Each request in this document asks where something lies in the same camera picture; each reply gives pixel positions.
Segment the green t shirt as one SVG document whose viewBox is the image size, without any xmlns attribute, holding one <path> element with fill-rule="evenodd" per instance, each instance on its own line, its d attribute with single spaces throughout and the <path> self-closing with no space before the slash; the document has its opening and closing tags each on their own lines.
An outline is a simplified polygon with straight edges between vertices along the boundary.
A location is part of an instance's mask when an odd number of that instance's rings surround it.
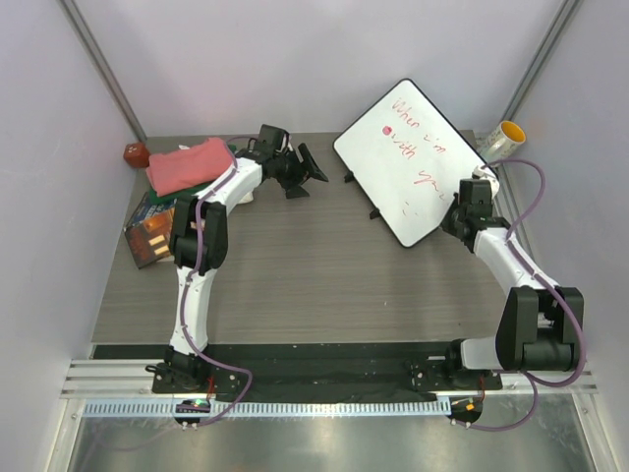
<svg viewBox="0 0 629 472">
<path fill-rule="evenodd" d="M 176 201 L 178 198 L 186 195 L 193 195 L 196 192 L 199 192 L 205 189 L 209 185 L 208 182 L 201 183 L 194 187 L 189 187 L 180 191 L 176 191 L 170 194 L 166 194 L 163 196 L 158 196 L 157 192 L 152 188 L 148 188 L 148 200 L 152 205 L 166 205 L 170 202 Z"/>
</svg>

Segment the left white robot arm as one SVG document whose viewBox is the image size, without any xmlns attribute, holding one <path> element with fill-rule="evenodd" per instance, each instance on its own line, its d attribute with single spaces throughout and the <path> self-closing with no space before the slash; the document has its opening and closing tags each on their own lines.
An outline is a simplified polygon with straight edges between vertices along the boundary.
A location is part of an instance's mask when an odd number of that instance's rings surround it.
<svg viewBox="0 0 629 472">
<path fill-rule="evenodd" d="M 288 200 L 307 197 L 303 185 L 308 180 L 328 180 L 304 143 L 255 144 L 228 156 L 228 167 L 215 182 L 176 204 L 170 237 L 178 277 L 176 322 L 164 360 L 156 367 L 155 391 L 200 391 L 214 368 L 248 373 L 211 359 L 208 351 L 209 299 L 228 252 L 228 216 L 268 179 L 278 182 Z"/>
</svg>

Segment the white dry-erase board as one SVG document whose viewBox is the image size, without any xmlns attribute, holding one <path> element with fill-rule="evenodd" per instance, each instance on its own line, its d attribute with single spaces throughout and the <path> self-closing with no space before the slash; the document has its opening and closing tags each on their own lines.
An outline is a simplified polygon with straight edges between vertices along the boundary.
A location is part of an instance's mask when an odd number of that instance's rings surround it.
<svg viewBox="0 0 629 472">
<path fill-rule="evenodd" d="M 333 149 L 405 248 L 439 227 L 462 179 L 476 170 L 496 178 L 410 79 L 400 80 L 371 105 Z"/>
</svg>

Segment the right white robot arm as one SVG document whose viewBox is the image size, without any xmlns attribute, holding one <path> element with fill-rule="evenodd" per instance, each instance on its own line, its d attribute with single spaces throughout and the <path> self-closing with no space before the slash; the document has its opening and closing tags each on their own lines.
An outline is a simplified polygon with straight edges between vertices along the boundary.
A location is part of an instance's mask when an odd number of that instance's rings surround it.
<svg viewBox="0 0 629 472">
<path fill-rule="evenodd" d="M 464 388 L 480 371 L 502 370 L 527 374 L 544 386 L 569 386 L 586 363 L 584 296 L 548 277 L 510 235 L 506 219 L 491 210 L 485 198 L 456 194 L 441 222 L 444 232 L 486 264 L 505 293 L 495 335 L 450 344 L 445 379 Z"/>
</svg>

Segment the white t shirt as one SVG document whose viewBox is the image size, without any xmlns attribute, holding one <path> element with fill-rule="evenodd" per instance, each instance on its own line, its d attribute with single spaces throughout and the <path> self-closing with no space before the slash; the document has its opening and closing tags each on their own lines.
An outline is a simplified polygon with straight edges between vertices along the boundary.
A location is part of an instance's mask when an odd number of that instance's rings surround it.
<svg viewBox="0 0 629 472">
<path fill-rule="evenodd" d="M 185 145 L 179 145 L 179 149 L 189 149 L 188 146 Z M 240 205 L 245 205 L 245 204 L 249 204 L 254 200 L 254 193 L 253 192 L 248 192 L 247 194 L 245 194 L 241 200 L 239 201 Z"/>
</svg>

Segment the pink t shirt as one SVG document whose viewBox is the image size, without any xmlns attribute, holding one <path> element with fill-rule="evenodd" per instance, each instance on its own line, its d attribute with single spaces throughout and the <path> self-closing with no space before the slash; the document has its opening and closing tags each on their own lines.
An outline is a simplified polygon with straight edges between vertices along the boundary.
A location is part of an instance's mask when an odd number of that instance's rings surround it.
<svg viewBox="0 0 629 472">
<path fill-rule="evenodd" d="M 233 152 L 219 138 L 209 138 L 200 145 L 149 158 L 146 175 L 158 197 L 212 182 L 233 163 Z"/>
</svg>

